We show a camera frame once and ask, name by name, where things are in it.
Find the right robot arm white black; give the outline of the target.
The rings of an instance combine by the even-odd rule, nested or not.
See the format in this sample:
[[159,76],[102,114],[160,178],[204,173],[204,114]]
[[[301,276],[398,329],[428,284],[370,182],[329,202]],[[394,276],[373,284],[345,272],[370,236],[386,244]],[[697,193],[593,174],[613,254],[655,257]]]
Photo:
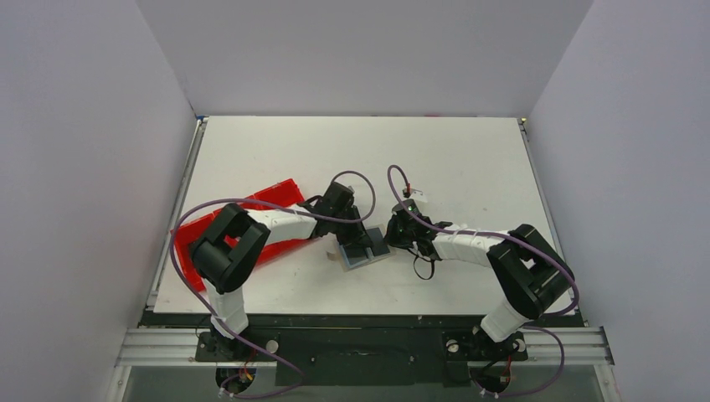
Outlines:
[[434,224],[407,199],[392,208],[385,242],[430,261],[455,260],[492,269],[504,299],[472,335],[474,350],[484,358],[496,356],[506,339],[574,289],[569,266],[530,224],[481,234],[451,222]]

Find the grey credit card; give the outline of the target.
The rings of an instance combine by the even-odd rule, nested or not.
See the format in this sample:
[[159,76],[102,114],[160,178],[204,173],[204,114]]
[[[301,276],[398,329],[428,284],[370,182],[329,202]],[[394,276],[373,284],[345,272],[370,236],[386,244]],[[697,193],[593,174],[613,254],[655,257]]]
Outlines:
[[370,256],[368,254],[369,248],[362,247],[348,247],[344,248],[339,246],[339,251],[341,253],[343,264],[347,270],[359,267],[369,262]]

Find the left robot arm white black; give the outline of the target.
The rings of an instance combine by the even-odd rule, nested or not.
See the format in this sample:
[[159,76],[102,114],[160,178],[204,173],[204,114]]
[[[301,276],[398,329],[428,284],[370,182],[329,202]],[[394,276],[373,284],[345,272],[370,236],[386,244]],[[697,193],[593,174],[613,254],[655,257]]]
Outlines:
[[366,250],[373,246],[354,191],[338,182],[323,195],[283,209],[245,209],[226,204],[193,242],[190,259],[208,293],[211,322],[219,337],[217,349],[230,360],[243,358],[250,337],[243,285],[268,245],[314,240],[335,235],[339,245]]

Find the beige card holder wallet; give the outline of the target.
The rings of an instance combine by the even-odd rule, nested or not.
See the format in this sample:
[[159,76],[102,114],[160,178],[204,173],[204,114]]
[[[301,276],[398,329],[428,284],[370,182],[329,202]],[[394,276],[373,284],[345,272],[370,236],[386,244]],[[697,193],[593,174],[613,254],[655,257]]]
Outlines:
[[334,240],[326,249],[327,259],[338,264],[344,272],[349,272],[394,255],[384,240],[385,226],[383,224],[367,227],[366,233],[372,242],[370,246],[344,246]]

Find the dark credit card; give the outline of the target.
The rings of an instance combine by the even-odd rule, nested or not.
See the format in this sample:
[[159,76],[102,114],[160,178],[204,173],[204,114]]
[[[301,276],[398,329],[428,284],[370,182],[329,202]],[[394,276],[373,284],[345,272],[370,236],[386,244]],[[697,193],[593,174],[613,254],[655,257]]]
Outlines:
[[367,229],[368,236],[372,241],[370,250],[373,258],[379,258],[390,253],[389,247],[384,240],[384,235],[380,227],[372,227]]

